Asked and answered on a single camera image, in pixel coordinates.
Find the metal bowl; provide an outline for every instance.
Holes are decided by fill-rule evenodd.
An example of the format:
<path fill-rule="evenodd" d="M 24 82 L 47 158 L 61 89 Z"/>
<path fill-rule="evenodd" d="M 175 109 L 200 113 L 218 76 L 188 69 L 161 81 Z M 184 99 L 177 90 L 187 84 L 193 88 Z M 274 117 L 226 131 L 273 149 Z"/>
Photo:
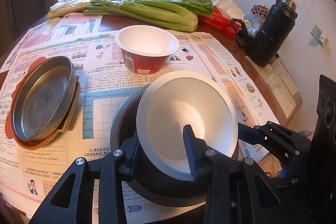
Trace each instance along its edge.
<path fill-rule="evenodd" d="M 13 110 L 13 132 L 22 141 L 38 142 L 65 117 L 76 89 L 76 73 L 66 56 L 47 59 L 23 83 Z"/>
<path fill-rule="evenodd" d="M 128 97 L 120 106 L 112 123 L 111 150 L 119 149 L 126 138 L 131 138 L 137 128 L 137 109 L 140 99 L 148 88 L 145 85 Z M 238 157 L 238 143 L 232 158 Z M 183 181 L 171 178 L 157 169 L 142 152 L 137 174 L 127 184 L 140 196 L 154 203 L 169 207 L 188 207 L 200 204 L 206 199 L 208 183 Z"/>

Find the black thermos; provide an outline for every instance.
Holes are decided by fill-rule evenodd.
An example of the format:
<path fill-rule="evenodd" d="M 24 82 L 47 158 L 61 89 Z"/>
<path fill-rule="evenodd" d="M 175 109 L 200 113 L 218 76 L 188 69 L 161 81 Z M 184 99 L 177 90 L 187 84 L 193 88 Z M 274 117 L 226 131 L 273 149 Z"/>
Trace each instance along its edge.
<path fill-rule="evenodd" d="M 294 0 L 277 0 L 270 8 L 264 24 L 246 49 L 254 63 L 266 67 L 271 61 L 295 25 L 295 10 Z"/>

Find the black speaker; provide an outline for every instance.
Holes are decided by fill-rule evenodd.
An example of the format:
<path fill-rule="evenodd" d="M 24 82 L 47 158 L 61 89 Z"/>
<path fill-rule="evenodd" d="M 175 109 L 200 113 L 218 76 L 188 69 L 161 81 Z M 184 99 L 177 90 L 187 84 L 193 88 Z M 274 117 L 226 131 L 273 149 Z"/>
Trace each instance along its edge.
<path fill-rule="evenodd" d="M 334 223 L 336 208 L 336 82 L 320 76 L 318 121 L 310 146 L 309 189 L 314 223 Z"/>

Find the celery bunch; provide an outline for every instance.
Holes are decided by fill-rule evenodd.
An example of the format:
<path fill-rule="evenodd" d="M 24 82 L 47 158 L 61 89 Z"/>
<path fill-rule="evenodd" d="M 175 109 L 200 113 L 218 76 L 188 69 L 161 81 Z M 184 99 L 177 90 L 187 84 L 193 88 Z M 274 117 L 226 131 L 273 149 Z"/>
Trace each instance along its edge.
<path fill-rule="evenodd" d="M 198 19 L 189 10 L 156 0 L 91 0 L 85 15 L 122 15 L 171 30 L 192 32 Z"/>
<path fill-rule="evenodd" d="M 179 5 L 191 11 L 195 15 L 204 15 L 211 18 L 214 12 L 214 5 L 212 2 L 205 0 L 155 0 L 160 2 L 170 2 Z"/>

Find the metal plate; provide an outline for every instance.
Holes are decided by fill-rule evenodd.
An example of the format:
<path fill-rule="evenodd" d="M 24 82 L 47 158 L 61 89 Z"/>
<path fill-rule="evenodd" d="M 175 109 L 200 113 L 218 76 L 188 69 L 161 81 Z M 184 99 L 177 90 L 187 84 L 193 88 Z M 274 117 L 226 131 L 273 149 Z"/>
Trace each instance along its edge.
<path fill-rule="evenodd" d="M 20 90 L 13 113 L 13 131 L 22 141 L 41 141 L 65 117 L 76 88 L 76 73 L 65 56 L 41 64 Z"/>

